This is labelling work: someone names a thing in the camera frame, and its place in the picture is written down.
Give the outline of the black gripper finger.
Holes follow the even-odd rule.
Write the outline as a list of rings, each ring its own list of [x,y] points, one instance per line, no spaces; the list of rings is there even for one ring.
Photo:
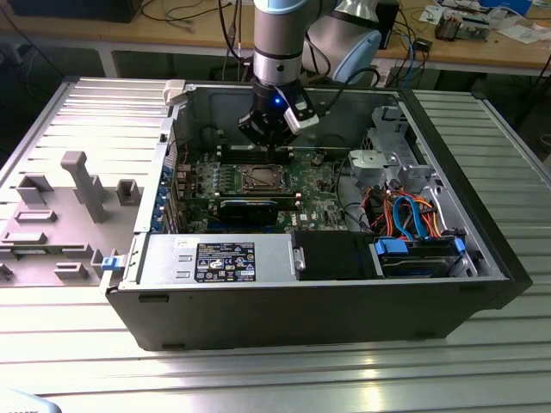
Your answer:
[[[248,114],[239,118],[238,129],[254,146],[263,150],[268,162],[274,161],[273,130],[270,121],[265,122],[260,112],[251,109]]]
[[[288,163],[294,157],[292,143],[296,138],[297,136],[288,127],[273,132],[274,163]]]

